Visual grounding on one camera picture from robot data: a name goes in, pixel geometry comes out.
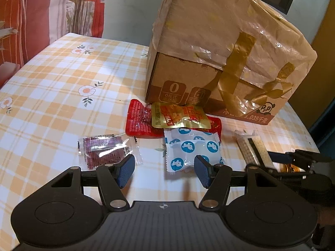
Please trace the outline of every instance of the yellow plaid pattern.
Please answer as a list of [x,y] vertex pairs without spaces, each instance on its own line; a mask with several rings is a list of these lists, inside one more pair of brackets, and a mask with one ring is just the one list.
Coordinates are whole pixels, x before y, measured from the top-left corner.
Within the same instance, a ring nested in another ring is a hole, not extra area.
[[[84,167],[79,137],[124,133],[128,105],[144,102],[148,47],[67,34],[27,63],[0,90],[0,250],[18,244],[10,225],[14,207],[70,166]],[[268,126],[222,118],[227,165],[244,169],[235,129],[255,130],[268,150],[317,151],[306,128],[287,104]],[[143,165],[123,193],[134,200],[194,200],[205,193],[194,172],[168,174],[163,139],[139,139]],[[243,194],[231,191],[229,200]],[[96,188],[85,194],[99,201]]]

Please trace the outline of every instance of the patterned curtain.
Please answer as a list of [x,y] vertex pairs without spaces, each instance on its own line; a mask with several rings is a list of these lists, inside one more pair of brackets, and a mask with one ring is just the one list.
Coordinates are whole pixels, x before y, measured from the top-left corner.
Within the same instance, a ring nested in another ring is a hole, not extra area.
[[66,33],[101,37],[104,0],[0,0],[0,87]]

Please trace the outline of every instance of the blue circle logo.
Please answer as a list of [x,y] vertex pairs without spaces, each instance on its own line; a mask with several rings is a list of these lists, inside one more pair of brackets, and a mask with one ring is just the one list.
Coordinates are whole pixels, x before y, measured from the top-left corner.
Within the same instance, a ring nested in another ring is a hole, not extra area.
[[219,150],[219,147],[214,141],[209,141],[207,143],[207,149],[209,152],[216,153]]
[[185,128],[179,128],[178,131],[179,131],[180,134],[188,134],[188,133],[190,133],[191,130],[190,129],[185,129]]
[[202,141],[204,141],[205,139],[203,137],[200,137],[200,136],[195,136],[194,140],[202,140]]
[[194,151],[194,143],[191,141],[184,141],[182,144],[182,150],[186,153],[192,153]]
[[173,143],[175,143],[175,142],[179,142],[179,141],[180,141],[180,139],[176,138],[176,139],[170,141],[169,144],[173,144]]
[[209,162],[209,158],[206,156],[201,155],[207,162]]
[[180,170],[184,166],[184,161],[181,158],[176,158],[171,161],[171,168],[174,171]]

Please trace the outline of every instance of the tablecloth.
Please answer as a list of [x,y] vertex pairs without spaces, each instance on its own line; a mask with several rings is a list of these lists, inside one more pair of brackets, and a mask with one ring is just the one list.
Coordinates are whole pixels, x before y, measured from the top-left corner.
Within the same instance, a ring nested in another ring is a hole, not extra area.
[[[0,249],[18,244],[10,224],[14,207],[70,166],[81,166],[78,138],[124,133],[131,99],[145,99],[148,47],[69,33],[29,61],[0,90]],[[286,104],[267,126],[222,118],[225,164],[245,162],[233,132],[254,130],[269,151],[317,152],[306,128]],[[163,139],[138,139],[143,165],[122,190],[134,200],[194,200],[206,190],[194,172],[165,171]],[[85,194],[99,200],[96,188]],[[229,201],[243,194],[232,188]]]

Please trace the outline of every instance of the brown cardboard box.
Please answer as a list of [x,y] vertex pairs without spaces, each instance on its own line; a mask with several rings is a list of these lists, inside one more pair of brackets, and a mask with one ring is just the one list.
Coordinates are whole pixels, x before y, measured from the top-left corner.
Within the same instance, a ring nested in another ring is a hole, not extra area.
[[315,60],[302,33],[260,0],[164,0],[146,101],[268,124]]

